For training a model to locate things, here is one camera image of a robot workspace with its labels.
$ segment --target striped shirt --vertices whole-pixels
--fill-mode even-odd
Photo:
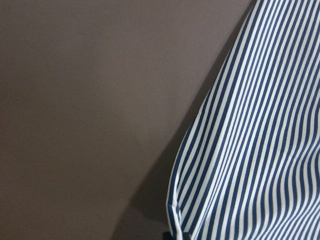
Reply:
[[[257,0],[178,150],[171,235],[320,239],[320,0]]]

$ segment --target gray wall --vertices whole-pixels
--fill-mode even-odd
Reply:
[[[0,239],[161,239],[180,142],[251,0],[2,0]]]

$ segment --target black object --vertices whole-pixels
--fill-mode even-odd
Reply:
[[[163,240],[174,240],[170,234],[170,232],[166,231],[162,234]],[[191,240],[189,233],[184,232],[183,233],[183,240]]]

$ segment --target navy and white striped cloth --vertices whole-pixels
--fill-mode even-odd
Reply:
[[[174,239],[320,239],[320,0],[258,0],[171,173]]]

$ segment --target striped fabric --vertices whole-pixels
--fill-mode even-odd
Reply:
[[[258,0],[171,173],[174,239],[320,239],[320,0]]]

